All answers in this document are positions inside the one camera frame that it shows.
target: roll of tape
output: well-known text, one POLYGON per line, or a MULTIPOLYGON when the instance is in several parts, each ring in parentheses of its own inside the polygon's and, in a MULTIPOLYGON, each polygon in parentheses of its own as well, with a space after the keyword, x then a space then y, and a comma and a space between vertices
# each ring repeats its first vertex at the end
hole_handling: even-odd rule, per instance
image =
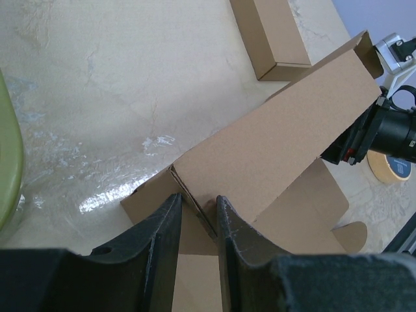
POLYGON ((409 179, 411 163, 402 159, 386 156, 376 151, 367 153, 367 160, 373 174, 382 183, 393 184, 409 179))

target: small cardboard box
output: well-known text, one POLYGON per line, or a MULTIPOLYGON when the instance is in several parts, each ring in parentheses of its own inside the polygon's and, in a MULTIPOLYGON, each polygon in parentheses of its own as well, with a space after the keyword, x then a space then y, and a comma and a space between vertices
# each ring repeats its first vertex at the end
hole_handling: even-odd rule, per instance
POLYGON ((136 224, 171 193, 184 195, 174 311, 221 310, 214 243, 220 194, 289 252, 363 247, 367 228, 361 222, 333 230, 348 202, 317 158, 380 95, 374 79, 382 73, 363 32, 123 200, 136 224))
POLYGON ((230 0, 260 81, 292 81, 311 67, 287 0, 230 0))

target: green bowl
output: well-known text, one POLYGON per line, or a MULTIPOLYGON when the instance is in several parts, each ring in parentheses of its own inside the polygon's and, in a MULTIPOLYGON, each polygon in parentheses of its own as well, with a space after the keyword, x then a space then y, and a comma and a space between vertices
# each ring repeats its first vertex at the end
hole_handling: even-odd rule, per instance
POLYGON ((23 175, 23 140, 0 71, 0 230, 19 203, 23 175))

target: green rim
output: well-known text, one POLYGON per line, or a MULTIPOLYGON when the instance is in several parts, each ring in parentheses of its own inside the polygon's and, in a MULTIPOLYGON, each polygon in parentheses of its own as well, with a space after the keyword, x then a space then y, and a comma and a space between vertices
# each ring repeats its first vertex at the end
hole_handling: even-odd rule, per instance
POLYGON ((23 140, 0 71, 0 229, 14 212, 23 175, 23 140))

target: black cylinder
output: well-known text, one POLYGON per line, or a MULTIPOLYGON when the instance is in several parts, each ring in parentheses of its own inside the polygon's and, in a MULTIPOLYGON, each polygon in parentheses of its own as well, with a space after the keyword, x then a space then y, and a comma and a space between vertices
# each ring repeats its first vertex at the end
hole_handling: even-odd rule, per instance
POLYGON ((370 150, 416 162, 416 121, 412 113, 389 110, 370 150))

